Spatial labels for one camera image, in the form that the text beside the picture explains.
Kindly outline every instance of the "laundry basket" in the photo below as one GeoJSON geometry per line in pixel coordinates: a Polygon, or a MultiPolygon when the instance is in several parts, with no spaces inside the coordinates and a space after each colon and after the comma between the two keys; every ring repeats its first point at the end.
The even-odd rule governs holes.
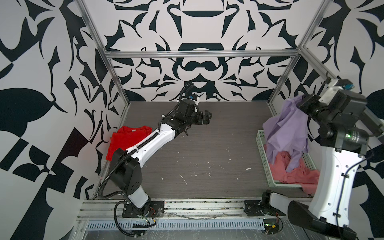
{"type": "MultiPolygon", "coordinates": [[[[268,159],[266,158],[266,154],[265,154],[265,150],[264,150],[264,144],[265,144],[264,130],[259,130],[257,132],[256,143],[257,143],[257,147],[259,148],[260,157],[262,159],[264,172],[265,172],[269,187],[287,187],[287,188],[301,187],[300,184],[285,184],[285,183],[280,183],[279,181],[276,181],[273,179],[271,168],[269,167],[268,159]]],[[[307,168],[309,168],[311,170],[316,169],[316,166],[314,165],[311,157],[308,154],[302,153],[301,156],[302,156],[307,168]]]]}

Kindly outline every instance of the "purple shirt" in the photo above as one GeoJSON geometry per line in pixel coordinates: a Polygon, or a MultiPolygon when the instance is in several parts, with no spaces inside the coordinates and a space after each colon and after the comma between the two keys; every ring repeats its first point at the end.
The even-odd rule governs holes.
{"type": "Polygon", "coordinates": [[[276,155],[287,151],[291,155],[286,171],[291,172],[299,166],[301,152],[308,153],[308,116],[296,107],[303,96],[288,98],[284,101],[281,113],[271,117],[264,124],[266,156],[274,164],[276,155]]]}

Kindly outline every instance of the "clothing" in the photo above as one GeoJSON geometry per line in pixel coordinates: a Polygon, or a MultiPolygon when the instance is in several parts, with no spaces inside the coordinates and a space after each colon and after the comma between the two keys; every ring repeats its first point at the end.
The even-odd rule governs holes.
{"type": "Polygon", "coordinates": [[[271,117],[263,124],[266,140],[266,156],[273,164],[281,151],[289,152],[291,161],[286,171],[291,172],[299,166],[301,152],[308,153],[308,116],[296,107],[303,96],[288,98],[284,101],[281,113],[271,117]]]}
{"type": "Polygon", "coordinates": [[[305,166],[302,158],[299,159],[299,166],[291,172],[286,172],[286,168],[291,161],[291,156],[287,151],[277,154],[275,163],[269,163],[274,180],[281,183],[300,184],[306,194],[315,194],[317,183],[319,182],[320,171],[310,170],[305,166]]]}
{"type": "Polygon", "coordinates": [[[139,128],[130,128],[123,126],[114,132],[111,137],[111,144],[109,145],[107,160],[112,160],[113,153],[119,148],[126,150],[129,147],[137,144],[151,134],[152,128],[143,126],[139,128]]]}

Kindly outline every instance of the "patterned wallpaper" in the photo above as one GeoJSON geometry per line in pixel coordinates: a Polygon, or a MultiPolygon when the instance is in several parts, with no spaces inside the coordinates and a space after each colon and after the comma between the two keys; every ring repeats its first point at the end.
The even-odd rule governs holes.
{"type": "Polygon", "coordinates": [[[0,7],[1,239],[68,239],[124,103],[73,0],[0,7]]]}
{"type": "MultiPolygon", "coordinates": [[[[295,49],[319,0],[86,0],[109,51],[295,49]]],[[[114,59],[130,101],[267,100],[289,57],[114,59]]]]}
{"type": "MultiPolygon", "coordinates": [[[[381,0],[335,0],[328,9],[309,50],[335,75],[351,80],[353,91],[366,96],[368,107],[384,119],[384,2],[381,0]]],[[[304,59],[300,59],[273,103],[280,111],[283,99],[298,94],[322,94],[324,80],[304,59]]],[[[311,156],[321,165],[318,125],[308,120],[311,156]]],[[[384,146],[375,137],[369,139],[375,156],[359,167],[352,190],[350,227],[359,239],[384,237],[384,146]]]]}

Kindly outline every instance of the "pink cloth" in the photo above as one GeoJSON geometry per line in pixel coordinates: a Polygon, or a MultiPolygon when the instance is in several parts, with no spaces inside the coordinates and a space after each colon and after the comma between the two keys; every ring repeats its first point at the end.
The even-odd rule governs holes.
{"type": "Polygon", "coordinates": [[[311,170],[305,166],[305,162],[300,158],[299,166],[286,172],[286,168],[291,160],[291,156],[287,151],[279,152],[276,156],[275,163],[269,163],[274,180],[281,183],[300,184],[303,192],[306,194],[314,194],[316,192],[317,183],[319,182],[320,171],[311,170]]]}

